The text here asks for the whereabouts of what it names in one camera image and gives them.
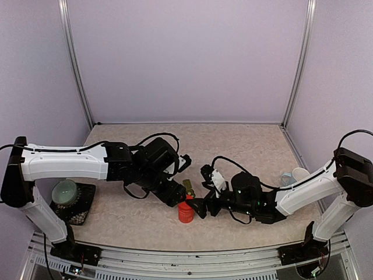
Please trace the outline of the green pill organizer box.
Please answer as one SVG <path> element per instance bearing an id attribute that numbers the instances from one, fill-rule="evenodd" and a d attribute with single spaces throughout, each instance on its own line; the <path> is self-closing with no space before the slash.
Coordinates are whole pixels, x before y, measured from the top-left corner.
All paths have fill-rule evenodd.
<path id="1" fill-rule="evenodd" d="M 186 189 L 186 194 L 190 195 L 191 197 L 194 198 L 195 197 L 195 192 L 193 190 L 191 180 L 190 179 L 185 179 L 185 180 L 182 181 L 182 183 L 183 183 L 183 186 Z"/>

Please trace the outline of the red cylindrical can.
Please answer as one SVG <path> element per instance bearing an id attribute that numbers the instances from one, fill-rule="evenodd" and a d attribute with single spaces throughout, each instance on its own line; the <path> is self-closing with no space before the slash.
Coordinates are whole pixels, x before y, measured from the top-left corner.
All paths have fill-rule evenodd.
<path id="1" fill-rule="evenodd" d="M 190 223 L 194 218 L 194 210 L 187 204 L 188 200 L 192 200 L 190 195 L 186 196 L 186 200 L 178 204 L 178 219 L 182 223 Z"/>

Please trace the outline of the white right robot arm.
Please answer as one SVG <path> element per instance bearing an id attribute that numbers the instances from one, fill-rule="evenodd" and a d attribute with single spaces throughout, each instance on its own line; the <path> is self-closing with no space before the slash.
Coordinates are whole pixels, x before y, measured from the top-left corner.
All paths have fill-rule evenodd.
<path id="1" fill-rule="evenodd" d="M 372 162 L 346 148 L 337 148 L 331 161 L 306 178 L 268 192 L 263 191 L 260 179 L 245 169 L 230 182 L 212 164 L 204 165 L 200 172 L 209 193 L 186 203 L 201 218 L 226 209 L 271 225 L 308 204 L 336 195 L 322 216 L 307 226 L 305 239 L 298 246 L 304 259 L 312 258 L 355 212 L 372 206 Z"/>

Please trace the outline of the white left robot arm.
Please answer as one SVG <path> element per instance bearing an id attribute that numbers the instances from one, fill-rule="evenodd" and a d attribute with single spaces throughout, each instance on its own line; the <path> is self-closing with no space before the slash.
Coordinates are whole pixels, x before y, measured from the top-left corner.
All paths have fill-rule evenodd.
<path id="1" fill-rule="evenodd" d="M 143 146 L 100 141 L 83 147 L 40 146 L 17 137 L 11 148 L 1 187 L 1 200 L 22 211 L 60 252 L 74 260 L 82 251 L 68 225 L 45 202 L 36 187 L 40 179 L 90 178 L 136 184 L 170 207 L 182 202 L 185 187 L 174 176 L 191 165 L 166 140 Z"/>

